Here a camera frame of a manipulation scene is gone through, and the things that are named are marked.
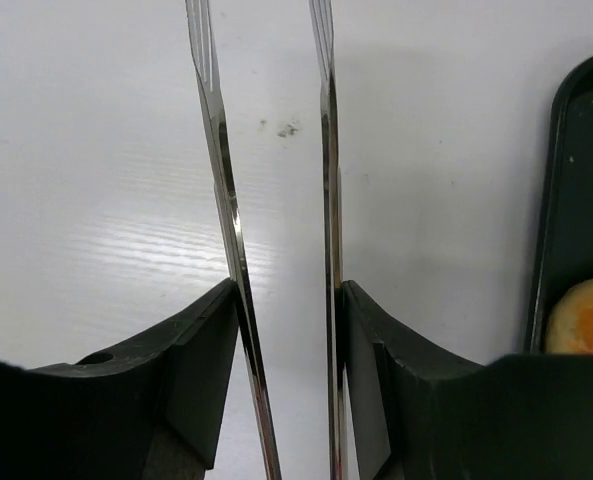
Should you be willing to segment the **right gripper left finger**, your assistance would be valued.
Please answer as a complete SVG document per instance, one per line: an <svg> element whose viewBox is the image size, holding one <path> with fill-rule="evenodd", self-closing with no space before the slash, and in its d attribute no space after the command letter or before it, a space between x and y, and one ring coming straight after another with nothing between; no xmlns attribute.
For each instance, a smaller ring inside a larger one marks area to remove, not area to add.
<svg viewBox="0 0 593 480"><path fill-rule="evenodd" d="M0 479L201 479L215 461L238 335L220 282L74 364L0 361Z"/></svg>

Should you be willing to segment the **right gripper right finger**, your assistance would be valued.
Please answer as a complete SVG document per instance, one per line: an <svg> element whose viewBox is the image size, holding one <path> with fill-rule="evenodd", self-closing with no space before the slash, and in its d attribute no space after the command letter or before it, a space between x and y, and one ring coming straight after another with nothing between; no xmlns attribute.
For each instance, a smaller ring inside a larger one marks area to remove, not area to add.
<svg viewBox="0 0 593 480"><path fill-rule="evenodd" d="M593 355L479 365L343 284L363 479L593 479Z"/></svg>

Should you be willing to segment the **silver metal tongs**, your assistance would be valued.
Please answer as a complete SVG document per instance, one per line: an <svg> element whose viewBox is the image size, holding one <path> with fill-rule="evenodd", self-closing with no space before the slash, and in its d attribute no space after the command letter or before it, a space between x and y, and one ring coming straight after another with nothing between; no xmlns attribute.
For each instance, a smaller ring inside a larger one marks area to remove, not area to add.
<svg viewBox="0 0 593 480"><path fill-rule="evenodd" d="M334 26L331 2L312 1L309 7L321 76L320 108L330 476L333 479L344 479L347 476L346 353L342 321L342 183L338 149ZM282 473L232 170L226 114L211 19L211 6L207 1L188 1L185 4L185 9L191 56L196 74L227 264L230 277L235 281L242 301L240 331L265 473L269 479L279 479Z"/></svg>

